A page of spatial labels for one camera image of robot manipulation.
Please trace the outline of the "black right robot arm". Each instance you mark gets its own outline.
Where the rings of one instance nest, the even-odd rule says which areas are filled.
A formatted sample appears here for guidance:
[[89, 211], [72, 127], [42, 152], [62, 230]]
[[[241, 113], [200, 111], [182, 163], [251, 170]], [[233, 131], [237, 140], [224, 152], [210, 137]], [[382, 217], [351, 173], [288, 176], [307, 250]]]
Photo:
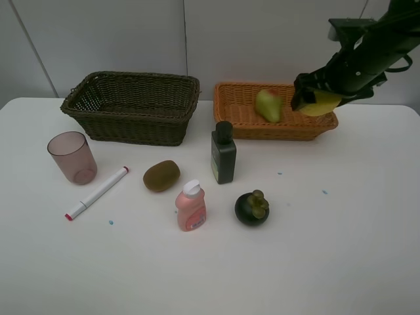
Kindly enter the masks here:
[[301, 73], [294, 82], [294, 111], [324, 104], [321, 94], [336, 96], [338, 105], [371, 98], [387, 73], [408, 70], [409, 53], [419, 46], [419, 2], [391, 1], [379, 19], [331, 18], [329, 38], [341, 48], [322, 68]]

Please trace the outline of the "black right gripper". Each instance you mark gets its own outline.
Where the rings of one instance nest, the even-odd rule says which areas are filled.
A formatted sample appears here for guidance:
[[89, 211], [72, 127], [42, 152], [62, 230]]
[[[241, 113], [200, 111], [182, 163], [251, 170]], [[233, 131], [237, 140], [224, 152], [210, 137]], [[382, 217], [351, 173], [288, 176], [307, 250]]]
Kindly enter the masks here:
[[374, 88], [387, 82], [386, 68], [375, 49], [341, 50], [323, 68], [296, 77], [291, 108], [296, 112], [315, 104], [314, 89], [336, 94], [340, 99], [337, 108], [372, 98]]

